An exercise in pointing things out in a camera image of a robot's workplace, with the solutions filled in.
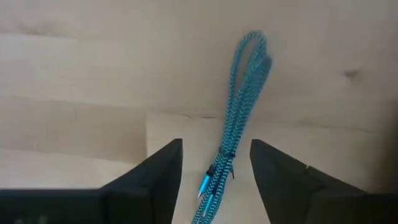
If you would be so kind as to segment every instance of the black plastic piece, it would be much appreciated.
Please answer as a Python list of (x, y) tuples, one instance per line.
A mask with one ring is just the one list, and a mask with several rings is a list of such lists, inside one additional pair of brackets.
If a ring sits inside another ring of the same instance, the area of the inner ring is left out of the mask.
[(398, 223), (398, 195), (372, 195), (252, 140), (250, 158), (272, 224)]
[(0, 223), (169, 224), (181, 173), (182, 140), (174, 139), (100, 189), (0, 190)]

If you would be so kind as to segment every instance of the black object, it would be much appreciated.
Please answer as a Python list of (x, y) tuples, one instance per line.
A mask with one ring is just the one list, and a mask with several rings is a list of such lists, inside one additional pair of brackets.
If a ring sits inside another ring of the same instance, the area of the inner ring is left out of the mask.
[(0, 190), (0, 223), (169, 224), (181, 171), (182, 140), (174, 139), (100, 189)]
[(398, 223), (398, 195), (367, 194), (261, 140), (250, 158), (272, 224)]

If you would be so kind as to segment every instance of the cable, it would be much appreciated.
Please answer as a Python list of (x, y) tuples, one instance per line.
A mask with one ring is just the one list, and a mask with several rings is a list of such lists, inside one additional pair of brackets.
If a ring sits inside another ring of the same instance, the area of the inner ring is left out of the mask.
[[(239, 89), (236, 90), (236, 72), (238, 71), (241, 55), (252, 40), (256, 40), (256, 44), (246, 66), (243, 82)], [(244, 127), (267, 80), (271, 63), (271, 58), (267, 55), (264, 34), (259, 31), (252, 31), (246, 34), (235, 50), (229, 79), (229, 95), (223, 137), (216, 159), (207, 170), (200, 186), (199, 197), (203, 196), (203, 198), (193, 217), (192, 224), (210, 224), (220, 207), (226, 179), (230, 172), (233, 173), (232, 163)]]

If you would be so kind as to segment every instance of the blue braided cable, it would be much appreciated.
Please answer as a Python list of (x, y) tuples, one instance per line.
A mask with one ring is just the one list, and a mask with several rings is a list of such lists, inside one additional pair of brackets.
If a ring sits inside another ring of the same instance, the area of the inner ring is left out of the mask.
[[(256, 44), (246, 66), (243, 82), (236, 89), (236, 77), (242, 52), (253, 40), (256, 40)], [(199, 195), (203, 194), (203, 198), (192, 224), (210, 224), (221, 205), (236, 150), (249, 115), (267, 80), (271, 63), (271, 58), (267, 55), (266, 38), (262, 32), (249, 32), (236, 47), (229, 78), (228, 101), (220, 148), (214, 163), (206, 173), (205, 182), (200, 187)]]

